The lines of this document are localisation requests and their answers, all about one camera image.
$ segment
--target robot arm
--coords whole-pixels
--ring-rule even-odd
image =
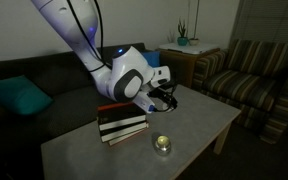
[[[155,109],[148,93],[170,81],[168,67],[152,68],[134,47],[117,50],[112,70],[95,46],[98,26],[93,1],[32,0],[35,7],[72,48],[93,76],[98,91],[117,102],[133,101],[147,113]]]

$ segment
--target book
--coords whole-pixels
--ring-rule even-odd
[[[144,121],[146,113],[134,103],[116,103],[97,108],[100,131]]]
[[[147,127],[147,123],[148,122],[145,120],[133,124],[128,124],[125,126],[119,126],[116,128],[100,131],[102,142],[106,142],[111,139],[118,138],[120,136],[135,132],[137,130],[144,129]]]
[[[132,132],[132,133],[129,133],[129,134],[120,136],[120,137],[118,137],[118,138],[114,138],[114,139],[112,139],[112,140],[109,140],[109,141],[108,141],[108,144],[109,144],[110,146],[113,146],[114,144],[117,144],[117,143],[119,143],[119,142],[121,142],[121,141],[124,141],[124,140],[126,140],[126,139],[128,139],[128,138],[130,138],[130,137],[132,137],[132,136],[134,136],[134,135],[136,135],[136,134],[138,134],[138,133],[146,130],[147,128],[148,128],[148,123],[146,124],[146,127],[143,128],[143,129],[140,129],[140,130],[134,131],[134,132]]]

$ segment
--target armchair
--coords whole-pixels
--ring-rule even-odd
[[[192,89],[241,109],[234,122],[274,144],[288,126],[288,44],[234,40],[196,61]]]

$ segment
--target wall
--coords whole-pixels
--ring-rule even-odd
[[[179,17],[188,0],[98,0],[104,20],[104,45],[144,42],[148,49],[178,36]],[[227,47],[239,0],[201,0],[198,37]],[[195,7],[196,0],[191,0]],[[99,33],[96,45],[99,46]],[[0,0],[0,60],[70,51],[30,0]]]

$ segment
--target dark sofa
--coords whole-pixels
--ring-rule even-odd
[[[110,63],[117,48],[129,45],[146,51],[144,43],[110,46],[103,49],[104,59]],[[97,92],[91,75],[73,52],[0,61],[0,79],[20,75],[53,102],[37,115],[8,113],[0,119],[0,177],[41,179],[40,145],[94,121],[96,107],[113,101]]]

